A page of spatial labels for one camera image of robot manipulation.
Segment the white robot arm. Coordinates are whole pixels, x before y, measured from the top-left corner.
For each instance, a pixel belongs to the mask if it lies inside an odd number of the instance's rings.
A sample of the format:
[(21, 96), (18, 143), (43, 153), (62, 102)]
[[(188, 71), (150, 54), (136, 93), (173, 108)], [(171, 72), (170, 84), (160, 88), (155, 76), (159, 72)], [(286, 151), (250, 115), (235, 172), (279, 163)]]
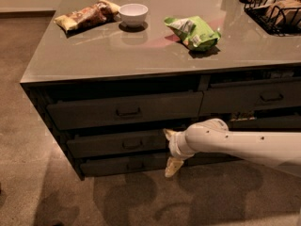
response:
[(301, 133), (230, 131), (210, 119), (176, 132), (164, 130), (170, 157), (165, 177), (172, 177), (196, 153), (225, 153), (269, 168), (301, 176)]

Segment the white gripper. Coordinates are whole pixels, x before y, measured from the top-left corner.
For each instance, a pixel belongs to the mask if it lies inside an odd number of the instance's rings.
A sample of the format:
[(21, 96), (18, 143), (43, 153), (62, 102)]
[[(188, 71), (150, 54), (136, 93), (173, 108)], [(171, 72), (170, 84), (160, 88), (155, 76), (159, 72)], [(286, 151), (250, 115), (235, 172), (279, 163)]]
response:
[(175, 132), (171, 129), (163, 130), (165, 137), (169, 140), (168, 148), (172, 156), (166, 162), (165, 177), (171, 178), (182, 167), (183, 160), (195, 155), (186, 142), (185, 132)]

